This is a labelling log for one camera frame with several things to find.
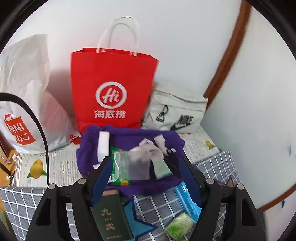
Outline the light green tissue pack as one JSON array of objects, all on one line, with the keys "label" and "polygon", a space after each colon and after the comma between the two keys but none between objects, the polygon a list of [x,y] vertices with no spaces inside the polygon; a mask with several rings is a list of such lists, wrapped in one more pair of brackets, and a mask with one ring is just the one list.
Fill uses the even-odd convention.
[{"label": "light green tissue pack", "polygon": [[172,175],[171,170],[163,159],[153,158],[151,159],[151,161],[154,166],[154,174],[156,176],[156,180],[160,180]]}]

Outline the white Miniso plastic bag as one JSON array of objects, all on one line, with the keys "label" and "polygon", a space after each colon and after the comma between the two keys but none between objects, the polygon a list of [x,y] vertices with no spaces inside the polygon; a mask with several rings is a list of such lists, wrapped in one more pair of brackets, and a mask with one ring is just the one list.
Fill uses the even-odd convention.
[{"label": "white Miniso plastic bag", "polygon": [[[2,51],[1,92],[18,96],[30,107],[42,126],[48,149],[54,150],[70,144],[79,132],[59,102],[46,91],[49,76],[45,34],[22,39]],[[1,102],[1,132],[19,153],[45,152],[36,124],[13,102]]]}]

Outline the white persimmon print pouch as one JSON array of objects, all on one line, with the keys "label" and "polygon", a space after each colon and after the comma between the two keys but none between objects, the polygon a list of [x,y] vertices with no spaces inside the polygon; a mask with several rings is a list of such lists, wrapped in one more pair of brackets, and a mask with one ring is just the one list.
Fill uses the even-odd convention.
[{"label": "white persimmon print pouch", "polygon": [[143,159],[141,151],[121,151],[118,166],[120,177],[132,181],[149,180],[150,160]]}]

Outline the red Haidilao paper bag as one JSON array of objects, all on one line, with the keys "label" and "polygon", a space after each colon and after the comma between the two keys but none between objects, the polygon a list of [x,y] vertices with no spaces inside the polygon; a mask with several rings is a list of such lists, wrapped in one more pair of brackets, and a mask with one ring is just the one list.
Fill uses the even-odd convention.
[{"label": "red Haidilao paper bag", "polygon": [[[117,25],[133,34],[131,50],[111,49]],[[89,126],[139,128],[149,102],[158,60],[138,52],[139,24],[131,16],[116,18],[103,32],[95,48],[71,54],[71,88],[80,133]]]}]

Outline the purple fuzzy towel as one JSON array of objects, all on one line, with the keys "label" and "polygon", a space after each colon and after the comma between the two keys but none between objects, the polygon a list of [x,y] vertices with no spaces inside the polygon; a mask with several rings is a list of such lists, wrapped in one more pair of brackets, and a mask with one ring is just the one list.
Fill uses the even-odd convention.
[{"label": "purple fuzzy towel", "polygon": [[153,196],[184,181],[179,161],[186,158],[185,141],[177,132],[112,126],[89,126],[82,134],[76,151],[82,177],[105,157],[98,149],[101,133],[109,133],[109,156],[115,162],[107,190],[117,189],[126,196]]}]

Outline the green snack packet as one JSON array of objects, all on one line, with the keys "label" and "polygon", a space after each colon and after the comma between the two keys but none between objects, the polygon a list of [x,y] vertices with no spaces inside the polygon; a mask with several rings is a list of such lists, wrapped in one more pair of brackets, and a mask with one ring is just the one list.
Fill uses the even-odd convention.
[{"label": "green snack packet", "polygon": [[111,146],[111,148],[110,148],[110,154],[111,154],[111,158],[113,161],[113,170],[112,170],[112,173],[111,173],[108,183],[112,186],[130,186],[131,185],[130,180],[121,178],[119,176],[120,169],[119,169],[117,162],[120,158],[119,152],[121,152],[121,151],[123,151],[123,150],[113,147],[113,146]]}]

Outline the blue tissue box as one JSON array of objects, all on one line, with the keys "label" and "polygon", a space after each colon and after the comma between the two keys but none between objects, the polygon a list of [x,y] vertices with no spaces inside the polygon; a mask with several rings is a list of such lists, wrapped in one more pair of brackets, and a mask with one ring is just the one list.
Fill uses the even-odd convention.
[{"label": "blue tissue box", "polygon": [[193,221],[197,222],[202,209],[192,201],[185,182],[178,184],[174,190],[182,208],[184,209],[184,212],[188,214]]}]

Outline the brown cardboard box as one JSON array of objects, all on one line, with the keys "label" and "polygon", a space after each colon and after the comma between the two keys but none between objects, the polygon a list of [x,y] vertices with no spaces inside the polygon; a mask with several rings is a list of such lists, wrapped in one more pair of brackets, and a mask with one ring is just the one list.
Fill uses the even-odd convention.
[{"label": "brown cardboard box", "polygon": [[18,153],[1,133],[1,187],[13,186]]}]

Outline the white cloth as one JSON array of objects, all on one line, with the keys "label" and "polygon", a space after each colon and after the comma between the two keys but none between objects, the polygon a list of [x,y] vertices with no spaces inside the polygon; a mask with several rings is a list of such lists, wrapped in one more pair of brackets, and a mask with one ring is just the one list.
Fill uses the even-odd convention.
[{"label": "white cloth", "polygon": [[152,161],[162,161],[164,156],[168,156],[168,148],[166,147],[166,139],[163,135],[154,137],[154,141],[143,139],[139,143],[139,147],[148,152]]}]

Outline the brown wooden door frame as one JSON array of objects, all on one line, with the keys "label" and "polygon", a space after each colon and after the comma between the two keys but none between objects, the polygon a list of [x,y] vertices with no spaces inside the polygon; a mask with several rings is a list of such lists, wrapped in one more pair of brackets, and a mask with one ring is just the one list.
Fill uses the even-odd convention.
[{"label": "brown wooden door frame", "polygon": [[295,56],[255,4],[242,1],[210,82],[202,126],[230,150],[255,206],[265,211],[295,190]]}]

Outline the white sponge block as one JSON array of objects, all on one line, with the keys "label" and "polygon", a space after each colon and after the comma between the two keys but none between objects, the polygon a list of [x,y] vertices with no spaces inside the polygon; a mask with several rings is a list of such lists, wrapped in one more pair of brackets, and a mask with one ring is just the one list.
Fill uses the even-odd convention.
[{"label": "white sponge block", "polygon": [[109,156],[109,132],[100,131],[97,145],[97,161],[101,163],[106,156]]}]

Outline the beige Nike bag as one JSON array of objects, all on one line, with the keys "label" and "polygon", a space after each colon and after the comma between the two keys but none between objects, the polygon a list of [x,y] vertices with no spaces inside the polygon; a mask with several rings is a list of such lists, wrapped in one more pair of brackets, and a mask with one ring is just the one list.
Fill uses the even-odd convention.
[{"label": "beige Nike bag", "polygon": [[176,84],[156,83],[152,87],[142,128],[194,133],[200,127],[208,99]]}]

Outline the dark green tea tin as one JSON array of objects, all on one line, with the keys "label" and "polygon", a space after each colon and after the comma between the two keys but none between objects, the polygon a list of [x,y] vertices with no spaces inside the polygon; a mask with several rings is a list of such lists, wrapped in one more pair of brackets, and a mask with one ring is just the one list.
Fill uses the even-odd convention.
[{"label": "dark green tea tin", "polygon": [[117,190],[107,190],[91,209],[104,241],[134,238]]}]

